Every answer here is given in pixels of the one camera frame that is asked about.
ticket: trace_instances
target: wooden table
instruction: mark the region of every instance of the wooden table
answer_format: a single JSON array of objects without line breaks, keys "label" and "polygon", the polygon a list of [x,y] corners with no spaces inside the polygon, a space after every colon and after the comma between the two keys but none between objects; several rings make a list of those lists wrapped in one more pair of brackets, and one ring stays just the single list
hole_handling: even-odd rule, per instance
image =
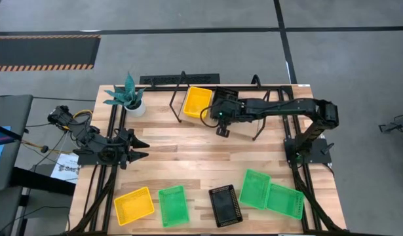
[{"label": "wooden table", "polygon": [[[264,91],[240,92],[244,97],[262,97]],[[292,85],[294,98],[312,98],[309,86]],[[104,90],[112,86],[102,85],[96,99],[92,125],[106,134],[111,106],[102,102],[109,99]],[[114,198],[147,186],[155,205],[155,213],[136,220],[125,226],[119,226],[115,208],[112,206],[109,234],[167,234],[167,233],[301,233],[301,222],[287,216],[258,210],[240,203],[243,222],[227,227],[216,227],[208,190],[233,184],[239,196],[244,173],[252,168],[271,176],[271,181],[294,188],[292,171],[286,163],[283,139],[285,137],[282,117],[268,117],[266,127],[258,139],[241,135],[222,138],[216,135],[216,129],[202,127],[183,121],[179,123],[168,107],[172,92],[144,92],[146,113],[139,118],[127,117],[125,128],[134,128],[138,138],[151,145],[141,149],[149,156],[119,169],[115,184]],[[174,107],[179,111],[185,92],[177,92]],[[276,92],[271,92],[270,101],[278,100]],[[119,126],[120,110],[117,110],[115,127]],[[299,117],[302,132],[311,124],[306,117]],[[295,134],[290,120],[292,134]],[[75,195],[71,204],[70,221],[75,226],[83,215],[92,166],[83,167],[79,173]],[[309,165],[317,201],[340,227],[345,228],[345,221],[339,203],[334,177],[322,164]],[[92,204],[97,170],[89,199]],[[183,185],[187,196],[190,222],[188,224],[163,228],[158,191],[166,187]],[[313,228],[310,205],[305,199],[309,227]],[[98,215],[96,229],[102,228],[105,202]]]}]

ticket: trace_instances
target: green plant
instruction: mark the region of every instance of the green plant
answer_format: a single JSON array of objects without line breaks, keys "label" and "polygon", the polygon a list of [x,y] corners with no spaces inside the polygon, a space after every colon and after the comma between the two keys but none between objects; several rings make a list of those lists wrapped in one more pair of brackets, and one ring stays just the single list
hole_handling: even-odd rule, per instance
[{"label": "green plant", "polygon": [[105,90],[105,92],[114,97],[114,100],[105,100],[104,103],[109,105],[123,105],[128,109],[135,109],[140,105],[143,91],[144,88],[140,89],[136,94],[136,85],[134,84],[130,72],[128,72],[127,78],[125,79],[125,89],[114,85],[114,92]]}]

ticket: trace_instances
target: green basket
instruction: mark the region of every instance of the green basket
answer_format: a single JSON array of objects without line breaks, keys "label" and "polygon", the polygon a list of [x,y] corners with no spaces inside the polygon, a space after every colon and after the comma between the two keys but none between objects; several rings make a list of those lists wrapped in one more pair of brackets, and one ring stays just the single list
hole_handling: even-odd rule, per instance
[{"label": "green basket", "polygon": [[303,198],[300,191],[271,183],[267,209],[300,220],[303,216]]},{"label": "green basket", "polygon": [[251,169],[246,170],[239,201],[260,210],[265,209],[270,179],[271,177],[268,174],[256,172]]},{"label": "green basket", "polygon": [[187,201],[183,186],[175,186],[159,191],[163,227],[171,227],[189,222]]}]

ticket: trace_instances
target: gray floor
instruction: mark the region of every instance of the gray floor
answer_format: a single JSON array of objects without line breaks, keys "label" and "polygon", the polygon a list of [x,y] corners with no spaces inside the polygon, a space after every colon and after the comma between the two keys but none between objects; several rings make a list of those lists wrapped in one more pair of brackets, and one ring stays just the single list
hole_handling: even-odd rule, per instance
[{"label": "gray floor", "polygon": [[[282,0],[287,27],[403,26],[403,0]],[[2,0],[0,31],[142,28],[276,27],[272,0]],[[403,31],[288,33],[298,83],[339,106],[339,128],[325,133],[351,231],[403,235],[403,133],[378,125],[403,114]],[[220,73],[222,83],[288,83],[279,33],[105,35],[91,71],[0,73],[0,94],[94,99],[101,84],[141,75]],[[57,105],[73,111],[92,102],[34,100],[29,124],[44,123]],[[55,127],[26,138],[54,145]],[[69,140],[63,149],[72,149]],[[22,148],[17,166],[41,159]],[[66,214],[32,220],[28,235],[59,233]]]}]

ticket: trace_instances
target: white paper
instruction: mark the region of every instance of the white paper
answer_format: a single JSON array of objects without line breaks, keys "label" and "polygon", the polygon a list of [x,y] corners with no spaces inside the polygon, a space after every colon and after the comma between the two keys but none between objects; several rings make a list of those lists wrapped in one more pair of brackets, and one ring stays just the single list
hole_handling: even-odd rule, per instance
[{"label": "white paper", "polygon": [[74,153],[60,154],[57,160],[58,164],[56,164],[54,170],[52,170],[51,178],[57,178],[76,184],[79,175],[78,158],[79,157]]}]

